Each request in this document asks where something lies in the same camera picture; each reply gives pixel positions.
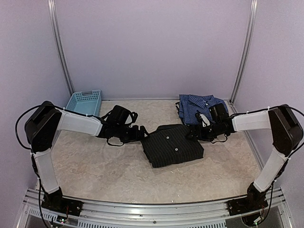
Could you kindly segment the black pinstriped long sleeve shirt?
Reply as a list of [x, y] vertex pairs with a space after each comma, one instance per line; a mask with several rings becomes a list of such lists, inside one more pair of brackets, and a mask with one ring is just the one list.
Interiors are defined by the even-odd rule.
[[188, 139], [188, 126], [160, 126], [141, 140], [143, 152], [153, 168], [180, 164], [203, 158], [204, 148], [196, 139]]

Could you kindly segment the blue checked shirt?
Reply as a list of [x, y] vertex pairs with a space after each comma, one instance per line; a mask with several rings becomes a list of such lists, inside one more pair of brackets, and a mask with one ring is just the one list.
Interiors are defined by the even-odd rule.
[[198, 125], [199, 122], [195, 116], [197, 111], [205, 115], [206, 118], [213, 123], [209, 109], [212, 106], [223, 104], [227, 113], [228, 108], [224, 100], [214, 97], [213, 95], [179, 95], [179, 102], [176, 103], [179, 107], [179, 118], [185, 125]]

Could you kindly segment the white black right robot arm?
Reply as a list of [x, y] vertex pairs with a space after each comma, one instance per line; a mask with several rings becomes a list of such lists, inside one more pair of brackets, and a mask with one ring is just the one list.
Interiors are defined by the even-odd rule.
[[209, 108], [211, 122], [203, 114], [195, 114], [199, 124], [189, 126], [187, 139], [212, 143], [220, 135], [228, 137], [233, 133], [261, 131], [269, 143], [266, 153], [268, 159], [260, 174], [249, 185], [246, 196], [227, 202], [230, 215], [270, 206], [266, 199], [267, 192], [273, 188], [291, 156], [304, 145], [304, 130], [296, 118], [296, 111], [295, 108], [282, 104], [229, 115], [222, 104], [217, 104]]

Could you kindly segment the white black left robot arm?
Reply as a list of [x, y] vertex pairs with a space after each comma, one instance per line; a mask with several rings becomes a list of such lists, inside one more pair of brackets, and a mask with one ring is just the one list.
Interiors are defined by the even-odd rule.
[[51, 151], [59, 131], [84, 133], [110, 140], [118, 138], [122, 144], [137, 142], [149, 135], [144, 126], [135, 124], [138, 114], [115, 105], [102, 117], [79, 114], [53, 105], [50, 101], [34, 107], [34, 113], [25, 123], [32, 161], [39, 184], [44, 192], [42, 207], [53, 211], [80, 209], [80, 201], [63, 197], [55, 176]]

